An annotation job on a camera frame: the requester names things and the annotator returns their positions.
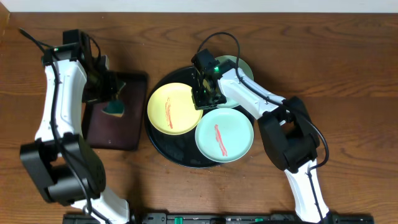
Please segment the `green yellow sponge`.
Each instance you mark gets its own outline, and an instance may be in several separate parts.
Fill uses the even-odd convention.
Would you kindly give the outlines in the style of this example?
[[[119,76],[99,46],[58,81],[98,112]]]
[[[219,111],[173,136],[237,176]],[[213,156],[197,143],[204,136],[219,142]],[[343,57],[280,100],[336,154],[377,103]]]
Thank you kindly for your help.
[[[120,118],[124,114],[124,103],[121,100],[110,101],[102,109],[102,112],[104,114]]]

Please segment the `yellow plate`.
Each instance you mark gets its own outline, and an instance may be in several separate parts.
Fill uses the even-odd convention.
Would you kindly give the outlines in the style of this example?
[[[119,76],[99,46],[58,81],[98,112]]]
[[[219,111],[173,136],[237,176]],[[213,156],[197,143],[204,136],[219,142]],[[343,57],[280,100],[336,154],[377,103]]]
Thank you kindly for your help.
[[[176,136],[195,128],[203,116],[203,110],[195,108],[191,86],[168,83],[150,96],[147,115],[156,130]]]

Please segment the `light blue plate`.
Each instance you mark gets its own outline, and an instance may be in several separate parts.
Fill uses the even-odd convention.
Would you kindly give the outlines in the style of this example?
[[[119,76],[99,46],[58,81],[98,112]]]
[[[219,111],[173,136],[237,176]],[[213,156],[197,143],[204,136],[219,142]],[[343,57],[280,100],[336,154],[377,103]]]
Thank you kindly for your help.
[[[254,130],[242,112],[218,108],[208,112],[195,130],[198,150],[209,160],[228,163],[242,158],[251,148]]]

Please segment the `pale green plate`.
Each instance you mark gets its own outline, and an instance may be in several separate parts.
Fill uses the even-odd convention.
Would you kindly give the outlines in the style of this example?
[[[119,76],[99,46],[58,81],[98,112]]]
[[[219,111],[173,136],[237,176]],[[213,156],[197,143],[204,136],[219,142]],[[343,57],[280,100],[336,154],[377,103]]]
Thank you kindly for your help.
[[[218,60],[220,63],[226,62],[227,60],[231,60],[231,61],[235,62],[236,56],[222,55],[222,56],[216,57],[215,59]],[[239,63],[239,68],[241,68],[243,70],[245,75],[248,78],[250,78],[251,80],[254,80],[254,75],[253,75],[253,72],[252,72],[250,66],[243,59],[239,59],[238,63]],[[218,108],[235,108],[237,106],[239,106],[238,102],[236,102],[230,98],[227,98],[226,103],[220,104],[217,107]]]

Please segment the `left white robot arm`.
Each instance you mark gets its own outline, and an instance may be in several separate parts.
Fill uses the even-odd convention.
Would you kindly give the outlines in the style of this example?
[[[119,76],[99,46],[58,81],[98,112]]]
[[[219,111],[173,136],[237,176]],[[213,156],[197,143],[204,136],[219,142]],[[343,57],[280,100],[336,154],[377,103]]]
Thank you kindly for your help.
[[[24,168],[47,203],[78,208],[99,223],[129,223],[128,202],[106,185],[104,165],[82,136],[83,65],[51,51],[43,63],[44,112],[34,142],[21,146]]]

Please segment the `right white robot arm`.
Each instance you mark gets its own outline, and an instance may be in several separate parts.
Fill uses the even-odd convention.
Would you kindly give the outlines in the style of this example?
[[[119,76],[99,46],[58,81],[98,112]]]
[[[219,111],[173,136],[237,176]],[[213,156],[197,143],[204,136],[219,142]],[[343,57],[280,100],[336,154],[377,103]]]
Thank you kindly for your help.
[[[198,109],[213,109],[228,98],[249,112],[259,125],[267,156],[285,172],[294,195],[295,212],[307,223],[323,223],[329,208],[323,200],[317,169],[319,145],[328,147],[320,130],[312,123],[302,100],[275,95],[252,79],[241,68],[196,67],[197,84],[193,101]]]

